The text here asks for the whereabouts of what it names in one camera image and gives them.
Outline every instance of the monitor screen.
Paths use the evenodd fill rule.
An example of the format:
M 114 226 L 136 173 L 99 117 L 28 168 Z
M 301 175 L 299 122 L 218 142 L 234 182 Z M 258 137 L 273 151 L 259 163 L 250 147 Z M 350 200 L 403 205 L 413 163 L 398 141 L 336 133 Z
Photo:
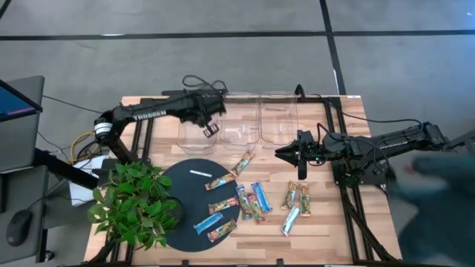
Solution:
M 39 105 L 0 80 L 0 122 L 41 111 Z

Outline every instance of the wooden tabletop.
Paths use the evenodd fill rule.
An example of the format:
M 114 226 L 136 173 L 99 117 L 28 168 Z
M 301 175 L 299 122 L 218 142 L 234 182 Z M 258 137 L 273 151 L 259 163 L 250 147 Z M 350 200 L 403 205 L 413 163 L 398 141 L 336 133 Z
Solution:
M 144 96 L 124 96 L 124 105 L 137 104 Z M 358 96 L 341 97 L 343 111 L 355 116 L 365 117 L 362 99 Z M 227 105 L 228 114 L 235 119 L 239 107 Z M 322 104 L 297 104 L 298 127 L 301 130 L 311 130 L 316 138 L 317 122 L 327 124 Z M 335 126 L 338 125 L 333 111 Z M 345 117 L 347 131 L 350 135 L 369 136 L 370 129 L 365 121 Z M 154 165 L 170 167 L 181 160 L 201 157 L 213 160 L 226 168 L 233 167 L 245 151 L 233 149 L 217 138 L 213 154 L 185 154 L 177 143 L 179 121 L 171 116 L 154 120 L 154 130 L 151 140 L 149 157 Z M 143 143 L 146 123 L 143 124 L 140 144 Z M 130 148 L 134 136 L 135 124 L 132 123 L 124 130 L 121 139 Z M 274 210 L 266 214 L 266 222 L 256 225 L 252 220 L 237 222 L 237 229 L 222 243 L 207 251 L 188 253 L 173 248 L 151 248 L 148 251 L 134 252 L 133 265 L 181 264 L 189 260 L 190 264 L 275 264 L 276 259 L 282 258 L 286 264 L 325 264 L 352 263 L 350 246 L 345 226 L 340 192 L 333 182 L 333 173 L 329 163 L 321 167 L 308 168 L 311 217 L 299 217 L 290 232 L 289 237 L 283 236 L 279 230 L 288 211 L 279 207 L 288 189 L 289 181 L 298 181 L 297 171 L 290 164 L 277 159 L 274 149 L 263 148 L 259 140 L 254 148 L 255 158 L 246 170 L 237 178 L 238 184 L 243 184 L 246 191 L 251 192 L 251 184 L 260 181 L 266 197 Z M 396 258 L 401 258 L 399 245 L 391 219 L 387 199 L 374 186 L 363 185 L 361 198 L 364 204 L 367 224 L 381 244 Z M 355 226 L 359 256 L 365 258 L 361 232 Z M 94 235 L 96 226 L 93 225 L 89 237 L 85 260 L 96 255 L 104 245 L 103 232 Z M 119 258 L 125 255 L 125 245 L 121 246 Z

